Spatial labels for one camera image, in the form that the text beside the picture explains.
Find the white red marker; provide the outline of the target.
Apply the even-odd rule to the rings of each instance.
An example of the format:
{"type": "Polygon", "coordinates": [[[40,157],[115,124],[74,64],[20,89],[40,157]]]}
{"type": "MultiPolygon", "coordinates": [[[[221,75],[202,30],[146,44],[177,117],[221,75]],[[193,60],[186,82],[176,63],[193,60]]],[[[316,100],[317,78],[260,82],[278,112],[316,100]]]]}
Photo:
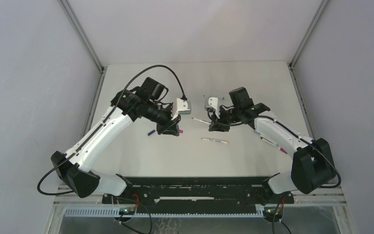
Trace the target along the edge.
{"type": "Polygon", "coordinates": [[[211,122],[206,121],[206,120],[202,120],[202,119],[198,119],[198,118],[194,118],[194,117],[192,117],[191,119],[193,119],[193,120],[195,120],[195,121],[198,121],[198,122],[200,122],[200,123],[207,124],[207,125],[210,125],[210,124],[211,124],[211,122]]]}

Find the white yellow marker pen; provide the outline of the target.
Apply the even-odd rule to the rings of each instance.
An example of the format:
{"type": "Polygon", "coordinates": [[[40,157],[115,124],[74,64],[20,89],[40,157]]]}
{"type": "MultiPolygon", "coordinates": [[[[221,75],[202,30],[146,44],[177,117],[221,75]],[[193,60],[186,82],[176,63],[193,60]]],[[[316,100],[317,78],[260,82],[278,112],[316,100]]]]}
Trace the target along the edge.
{"type": "Polygon", "coordinates": [[[229,141],[225,140],[219,140],[219,139],[212,139],[212,138],[201,138],[201,140],[208,141],[208,142],[214,142],[214,143],[221,143],[221,144],[229,144],[229,141]]]}

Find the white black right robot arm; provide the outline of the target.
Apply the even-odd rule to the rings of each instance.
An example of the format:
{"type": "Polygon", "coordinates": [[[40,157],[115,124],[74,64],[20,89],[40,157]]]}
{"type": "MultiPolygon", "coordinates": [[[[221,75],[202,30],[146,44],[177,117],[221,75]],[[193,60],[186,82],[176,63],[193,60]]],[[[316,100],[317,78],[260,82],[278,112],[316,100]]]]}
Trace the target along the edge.
{"type": "Polygon", "coordinates": [[[327,183],[341,176],[336,169],[331,147],[323,139],[304,136],[287,124],[278,120],[271,109],[263,104],[255,104],[244,87],[229,92],[231,106],[219,104],[219,98],[208,97],[206,111],[211,124],[210,132],[228,132],[231,127],[247,125],[262,139],[271,141],[284,149],[292,160],[288,172],[270,176],[262,184],[262,197],[274,203],[281,194],[300,191],[309,194],[317,188],[329,188],[327,183]]]}

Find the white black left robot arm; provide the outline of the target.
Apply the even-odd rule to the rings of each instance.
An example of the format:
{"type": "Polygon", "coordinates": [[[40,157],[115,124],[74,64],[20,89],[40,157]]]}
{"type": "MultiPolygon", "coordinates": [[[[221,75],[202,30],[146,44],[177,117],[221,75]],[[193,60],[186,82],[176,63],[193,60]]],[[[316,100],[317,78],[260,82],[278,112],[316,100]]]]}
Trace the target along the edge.
{"type": "Polygon", "coordinates": [[[72,193],[79,198],[93,193],[111,194],[121,203],[132,199],[127,179],[119,174],[96,172],[93,165],[112,140],[139,118],[156,123],[160,135],[179,136],[181,113],[189,112],[190,104],[185,98],[168,105],[161,103],[160,96],[167,90],[163,84],[146,78],[141,86],[118,92],[102,118],[81,140],[64,153],[53,153],[55,172],[72,193]]]}

